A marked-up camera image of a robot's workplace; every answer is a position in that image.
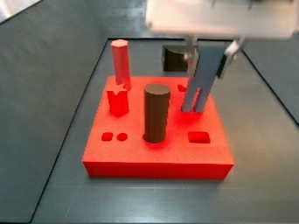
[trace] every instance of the red base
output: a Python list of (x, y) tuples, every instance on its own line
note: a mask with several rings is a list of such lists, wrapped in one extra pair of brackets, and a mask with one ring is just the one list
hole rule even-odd
[[(107, 86), (115, 77), (107, 80)], [(181, 92), (187, 78), (132, 77), (128, 92), (129, 112), (108, 111), (104, 91), (83, 156), (92, 177), (224, 179), (233, 166), (229, 144), (213, 100), (203, 113), (183, 113)], [(167, 137), (148, 143), (144, 134), (144, 87), (161, 83), (171, 87)]]

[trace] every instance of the dark brown cylinder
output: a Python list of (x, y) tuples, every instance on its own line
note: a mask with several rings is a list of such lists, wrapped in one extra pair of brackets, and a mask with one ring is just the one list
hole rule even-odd
[(144, 88), (144, 140), (157, 144), (165, 138), (171, 88), (148, 84)]

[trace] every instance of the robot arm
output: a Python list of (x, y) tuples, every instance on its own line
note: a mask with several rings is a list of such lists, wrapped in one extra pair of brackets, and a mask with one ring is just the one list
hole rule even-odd
[[(145, 23), (152, 32), (187, 35), (181, 110), (192, 111), (196, 101), (193, 110), (201, 112), (215, 76), (223, 77), (245, 39), (288, 39), (297, 32), (299, 0), (148, 0)], [(235, 40), (227, 48), (197, 46), (197, 37)]]

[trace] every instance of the small square hole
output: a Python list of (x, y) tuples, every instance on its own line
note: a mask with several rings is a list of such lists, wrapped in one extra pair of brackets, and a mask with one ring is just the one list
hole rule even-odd
[(189, 131), (188, 132), (189, 143), (192, 144), (209, 144), (211, 137), (205, 131)]

